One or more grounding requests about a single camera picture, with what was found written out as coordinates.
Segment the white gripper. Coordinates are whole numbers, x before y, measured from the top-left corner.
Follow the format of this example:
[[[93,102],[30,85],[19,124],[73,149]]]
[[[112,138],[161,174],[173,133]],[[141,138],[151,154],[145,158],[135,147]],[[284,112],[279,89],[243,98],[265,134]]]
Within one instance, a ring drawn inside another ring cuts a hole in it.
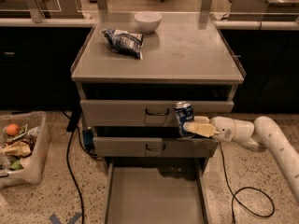
[[[235,122],[226,117],[215,117],[210,120],[205,116],[194,116],[193,122],[185,122],[183,128],[185,131],[230,142],[235,137]]]

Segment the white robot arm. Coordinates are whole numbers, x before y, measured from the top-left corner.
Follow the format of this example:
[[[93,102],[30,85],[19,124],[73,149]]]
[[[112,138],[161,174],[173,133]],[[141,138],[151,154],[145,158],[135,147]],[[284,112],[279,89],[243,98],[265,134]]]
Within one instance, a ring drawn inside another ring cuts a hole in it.
[[[183,124],[183,130],[221,142],[235,142],[256,152],[267,149],[299,203],[299,153],[272,119],[261,116],[251,122],[226,117],[209,119],[195,116],[193,121]]]

